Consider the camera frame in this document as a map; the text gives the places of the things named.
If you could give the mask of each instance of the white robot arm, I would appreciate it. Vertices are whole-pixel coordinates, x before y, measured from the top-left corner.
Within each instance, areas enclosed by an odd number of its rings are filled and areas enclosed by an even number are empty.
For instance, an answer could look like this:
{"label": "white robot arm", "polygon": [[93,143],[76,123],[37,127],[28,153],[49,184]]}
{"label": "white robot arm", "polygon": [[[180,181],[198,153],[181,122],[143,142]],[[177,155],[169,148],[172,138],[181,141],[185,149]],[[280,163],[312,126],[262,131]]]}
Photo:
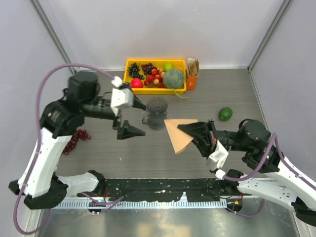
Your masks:
{"label": "white robot arm", "polygon": [[[24,189],[24,203],[30,209],[46,209],[57,206],[65,197],[81,192],[98,195],[104,191],[105,178],[90,170],[85,174],[63,177],[55,171],[60,155],[71,140],[75,130],[83,125],[85,117],[113,120],[113,129],[118,131],[117,139],[144,136],[145,132],[124,121],[121,127],[120,112],[124,108],[135,107],[146,110],[146,106],[133,94],[129,84],[115,77],[111,100],[98,96],[97,75],[81,72],[69,78],[64,97],[48,104],[40,119],[42,142],[37,162]],[[27,172],[35,157],[32,153],[29,164],[19,180],[10,182],[9,188],[18,194]]]}
{"label": "white robot arm", "polygon": [[[245,119],[239,124],[238,132],[219,131],[214,122],[197,122],[179,125],[178,128],[191,135],[201,155],[206,157],[210,172],[225,179],[226,191],[230,194],[251,194],[277,203],[305,223],[316,226],[316,182],[296,168],[270,139],[271,133],[257,120]],[[237,170],[227,174],[221,170],[228,157],[228,151],[245,151],[242,158],[254,171],[244,175]],[[262,182],[252,176],[264,173],[278,181],[278,185]]]}

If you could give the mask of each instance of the wire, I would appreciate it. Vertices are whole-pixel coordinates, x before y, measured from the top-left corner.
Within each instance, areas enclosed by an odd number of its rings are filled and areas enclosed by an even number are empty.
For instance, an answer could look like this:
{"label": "wire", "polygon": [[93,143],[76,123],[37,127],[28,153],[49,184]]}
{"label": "wire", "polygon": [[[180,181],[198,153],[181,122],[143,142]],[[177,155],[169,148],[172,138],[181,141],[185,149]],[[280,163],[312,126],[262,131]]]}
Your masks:
{"label": "wire", "polygon": [[18,197],[16,198],[16,202],[15,202],[15,205],[14,205],[14,209],[13,209],[13,223],[14,223],[14,226],[16,228],[16,230],[23,234],[23,235],[31,235],[31,234],[34,234],[36,233],[40,228],[42,228],[43,226],[46,225],[47,221],[49,220],[49,212],[47,213],[44,221],[42,222],[42,224],[37,227],[35,230],[33,231],[30,231],[30,232],[27,232],[27,231],[24,231],[21,229],[19,223],[18,223],[18,220],[17,220],[17,212],[18,212],[18,207],[19,207],[19,203],[21,201],[21,198],[22,198],[22,194],[24,193],[25,191],[25,187],[28,183],[28,180],[31,176],[31,173],[33,171],[33,168],[36,164],[36,161],[39,157],[39,153],[40,153],[40,147],[41,147],[41,142],[42,142],[42,137],[41,137],[41,133],[40,133],[40,99],[41,99],[41,94],[42,94],[42,91],[43,91],[43,88],[44,88],[44,85],[46,84],[47,80],[50,78],[50,76],[52,74],[54,74],[56,71],[62,69],[62,68],[67,68],[67,67],[82,67],[82,68],[88,68],[88,69],[91,69],[91,70],[94,70],[96,72],[99,72],[107,77],[109,77],[110,79],[114,79],[114,77],[112,75],[110,75],[109,73],[107,72],[104,72],[96,67],[93,67],[93,66],[90,66],[90,65],[87,65],[87,64],[81,64],[81,63],[67,63],[67,64],[62,64],[60,66],[57,66],[55,68],[53,68],[52,70],[50,70],[46,76],[43,78],[43,80],[41,81],[40,85],[39,85],[39,88],[38,88],[38,91],[37,91],[37,95],[36,95],[36,105],[35,105],[35,118],[36,118],[36,130],[37,130],[37,135],[38,135],[38,142],[37,142],[37,145],[36,145],[36,150],[35,150],[35,155],[34,155],[34,158],[30,164],[30,167],[29,167],[29,170],[27,171],[27,174],[25,176],[25,179],[23,181],[23,184],[22,184],[22,187],[20,189],[20,192],[18,194]]}
{"label": "wire", "polygon": [[217,197],[221,198],[221,199],[230,199],[233,195],[230,195],[229,197],[221,197],[218,194],[212,192],[211,190],[209,190],[211,193],[215,194]]}
{"label": "wire", "polygon": [[243,217],[256,217],[256,216],[259,216],[259,215],[262,213],[262,211],[263,211],[263,209],[264,209],[264,207],[265,207],[265,204],[266,204],[266,200],[263,199],[259,211],[258,211],[257,213],[255,213],[255,214],[252,214],[252,215],[241,214],[241,213],[238,213],[238,212],[234,211],[235,205],[233,206],[233,209],[230,209],[229,207],[227,207],[226,209],[227,209],[229,212],[234,213],[235,215],[238,215],[238,216],[243,216]]}

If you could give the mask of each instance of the red apple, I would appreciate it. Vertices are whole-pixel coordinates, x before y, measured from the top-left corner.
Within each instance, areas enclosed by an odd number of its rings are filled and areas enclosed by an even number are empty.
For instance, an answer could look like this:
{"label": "red apple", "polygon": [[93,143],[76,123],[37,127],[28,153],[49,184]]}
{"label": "red apple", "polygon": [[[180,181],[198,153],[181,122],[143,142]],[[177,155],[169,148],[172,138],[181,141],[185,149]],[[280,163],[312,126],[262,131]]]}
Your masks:
{"label": "red apple", "polygon": [[159,71],[157,69],[152,69],[152,75],[156,76],[159,74]]}
{"label": "red apple", "polygon": [[154,80],[154,76],[153,76],[153,75],[148,75],[148,76],[147,76],[147,81],[148,81],[149,83],[153,82],[153,80]]}
{"label": "red apple", "polygon": [[153,84],[154,85],[158,85],[159,84],[159,79],[154,79]]}
{"label": "red apple", "polygon": [[144,87],[142,81],[139,78],[134,78],[130,84],[131,84],[132,88],[143,88]]}
{"label": "red apple", "polygon": [[163,79],[164,72],[160,74],[160,78]]}
{"label": "red apple", "polygon": [[140,82],[141,82],[141,80],[140,80],[139,78],[134,78],[134,79],[131,81],[131,84],[133,84],[133,83],[135,83],[135,82],[137,82],[137,81],[140,81]]}

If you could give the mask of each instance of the melon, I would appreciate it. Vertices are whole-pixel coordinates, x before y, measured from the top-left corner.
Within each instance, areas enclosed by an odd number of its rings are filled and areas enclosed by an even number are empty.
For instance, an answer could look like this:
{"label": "melon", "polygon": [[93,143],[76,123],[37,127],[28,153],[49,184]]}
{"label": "melon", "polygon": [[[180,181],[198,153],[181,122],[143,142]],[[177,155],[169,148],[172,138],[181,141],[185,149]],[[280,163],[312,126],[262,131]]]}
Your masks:
{"label": "melon", "polygon": [[184,84],[184,74],[176,68],[170,69],[163,75],[163,84],[171,89],[182,88]]}

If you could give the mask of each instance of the gray table surface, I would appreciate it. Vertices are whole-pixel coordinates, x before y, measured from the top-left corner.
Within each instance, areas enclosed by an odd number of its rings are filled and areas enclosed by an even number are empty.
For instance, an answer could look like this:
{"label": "gray table surface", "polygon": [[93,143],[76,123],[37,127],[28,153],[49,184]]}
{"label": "gray table surface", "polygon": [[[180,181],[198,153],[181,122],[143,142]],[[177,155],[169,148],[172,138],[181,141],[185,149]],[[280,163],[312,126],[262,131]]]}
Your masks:
{"label": "gray table surface", "polygon": [[[123,78],[124,72],[111,72]],[[101,92],[111,91],[110,80],[99,77]],[[251,118],[263,121],[258,102],[246,69],[201,70],[196,89],[187,91],[188,99],[174,95],[161,95],[168,102],[169,119],[215,120],[219,130],[237,131],[240,121]],[[138,95],[144,104],[153,95]],[[218,120],[222,107],[232,108],[233,117],[226,122]],[[166,128],[155,131],[143,125],[146,114],[134,108],[122,111],[123,118],[146,132],[144,137],[116,140],[109,120],[87,118],[83,129],[92,139],[79,141],[68,155],[61,156],[57,174],[78,175],[94,169],[107,178],[202,178],[214,177],[208,172],[205,160],[191,144],[184,152],[175,155]],[[249,173],[241,161],[244,153],[230,152],[224,170],[230,168]]]}

